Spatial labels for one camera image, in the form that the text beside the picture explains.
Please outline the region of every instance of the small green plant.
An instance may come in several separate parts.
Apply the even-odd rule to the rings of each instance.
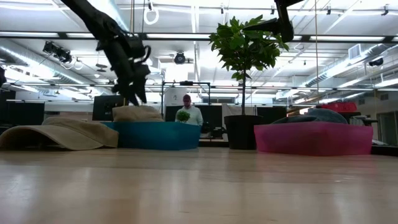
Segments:
[[[182,123],[186,123],[191,117],[191,114],[186,111],[180,111],[177,113],[177,120]]]
[[[243,30],[247,26],[256,25],[262,16],[251,19],[244,24],[233,17],[229,25],[218,24],[217,33],[210,35],[211,50],[218,50],[223,68],[234,70],[232,78],[243,81],[242,115],[244,115],[244,101],[246,91],[246,79],[250,78],[247,71],[255,67],[262,71],[270,67],[274,68],[276,58],[280,56],[279,49],[289,50],[289,46],[283,43],[282,37],[263,30]]]

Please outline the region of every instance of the man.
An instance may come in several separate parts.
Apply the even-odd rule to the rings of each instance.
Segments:
[[[189,117],[189,120],[187,121],[187,124],[194,124],[194,125],[199,125],[202,126],[203,125],[203,118],[201,117],[201,112],[199,110],[199,108],[196,108],[194,106],[191,106],[191,96],[190,95],[185,95],[182,98],[183,102],[184,102],[184,107],[179,109],[177,111],[186,111],[188,112],[191,116]]]

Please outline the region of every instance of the red object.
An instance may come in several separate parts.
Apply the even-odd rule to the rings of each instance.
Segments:
[[[346,103],[329,103],[327,105],[321,105],[324,109],[329,109],[335,112],[355,112],[356,104],[353,102]]]
[[[256,125],[258,152],[308,156],[370,154],[373,128],[329,122]]]

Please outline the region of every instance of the gray cloth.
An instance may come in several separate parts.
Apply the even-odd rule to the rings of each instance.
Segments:
[[[348,124],[347,120],[342,115],[328,109],[313,109],[308,111],[306,115],[298,115],[298,116],[282,118],[273,122],[273,124],[299,123],[299,122],[311,122],[311,121],[324,121],[324,122]]]

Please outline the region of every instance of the table surface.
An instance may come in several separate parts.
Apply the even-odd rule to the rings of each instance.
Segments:
[[[397,223],[398,158],[0,151],[0,223]]]

